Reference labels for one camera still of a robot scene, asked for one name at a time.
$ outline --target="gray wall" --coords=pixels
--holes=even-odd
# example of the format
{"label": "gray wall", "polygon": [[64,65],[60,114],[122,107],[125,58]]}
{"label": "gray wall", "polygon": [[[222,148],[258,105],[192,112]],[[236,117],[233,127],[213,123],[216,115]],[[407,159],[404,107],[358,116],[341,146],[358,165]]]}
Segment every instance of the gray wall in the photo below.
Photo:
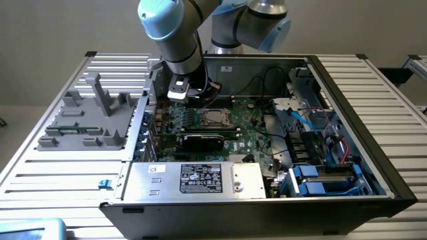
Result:
{"label": "gray wall", "polygon": [[[293,24],[276,53],[364,53],[377,66],[400,66],[407,54],[427,53],[427,0],[286,5]],[[0,0],[0,104],[48,105],[86,51],[157,53],[136,6],[136,0]],[[200,29],[205,48],[209,26]]]}

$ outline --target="power supply label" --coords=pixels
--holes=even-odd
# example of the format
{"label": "power supply label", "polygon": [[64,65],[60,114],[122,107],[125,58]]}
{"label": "power supply label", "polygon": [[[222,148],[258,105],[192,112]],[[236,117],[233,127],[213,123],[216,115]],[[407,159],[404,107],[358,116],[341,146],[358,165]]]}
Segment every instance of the power supply label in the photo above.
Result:
{"label": "power supply label", "polygon": [[216,194],[222,192],[220,164],[180,165],[178,191],[182,194]]}

